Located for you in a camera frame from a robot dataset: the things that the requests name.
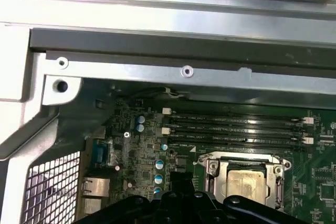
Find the green circuit board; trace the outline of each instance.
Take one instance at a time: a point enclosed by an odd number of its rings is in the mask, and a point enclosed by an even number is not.
[[[261,128],[256,134],[248,136],[245,129],[230,128],[192,128],[191,133],[174,133],[175,138],[162,135],[162,127],[167,123],[162,114],[163,108],[189,115],[182,118],[188,125],[202,121],[204,117],[193,115],[239,115],[254,116],[256,120],[274,125],[274,132]],[[292,163],[285,172],[284,211],[308,223],[335,222],[335,184],[336,184],[336,111],[283,108],[275,106],[239,105],[179,99],[151,100],[138,99],[127,105],[122,99],[117,101],[113,116],[106,122],[106,139],[97,140],[98,145],[109,143],[107,159],[94,169],[110,167],[113,170],[110,183],[109,203],[114,203],[130,195],[153,198],[154,192],[168,190],[170,172],[193,172],[196,190],[204,189],[205,169],[197,164],[198,157],[214,151],[272,154]],[[285,127],[295,128],[288,138],[275,119],[281,119]],[[206,130],[225,133],[207,139]],[[273,139],[272,134],[280,139]]]

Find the mesh grille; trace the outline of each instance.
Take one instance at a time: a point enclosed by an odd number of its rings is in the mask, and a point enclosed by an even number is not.
[[[75,220],[80,152],[29,169],[22,224]]]

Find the motherboard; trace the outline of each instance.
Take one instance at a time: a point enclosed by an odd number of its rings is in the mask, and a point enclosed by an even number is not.
[[[94,139],[90,171],[107,205],[153,199],[171,173],[218,201],[242,195],[308,223],[335,222],[336,111],[183,99],[119,99]]]

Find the black plastic frame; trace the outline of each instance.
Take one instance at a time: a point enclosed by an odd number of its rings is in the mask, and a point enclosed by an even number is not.
[[[172,59],[204,63],[237,63],[245,66],[277,66],[285,68],[335,70],[335,48],[281,45],[279,41],[265,43],[186,38],[158,35],[105,33],[33,28],[30,37],[32,51],[71,51],[97,54],[155,58],[161,64]],[[99,61],[92,57],[90,61]]]

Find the cpu socket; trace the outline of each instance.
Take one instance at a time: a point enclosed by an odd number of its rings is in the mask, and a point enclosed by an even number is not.
[[[212,152],[198,157],[205,167],[204,190],[217,201],[240,195],[274,209],[283,209],[288,160],[272,155]]]

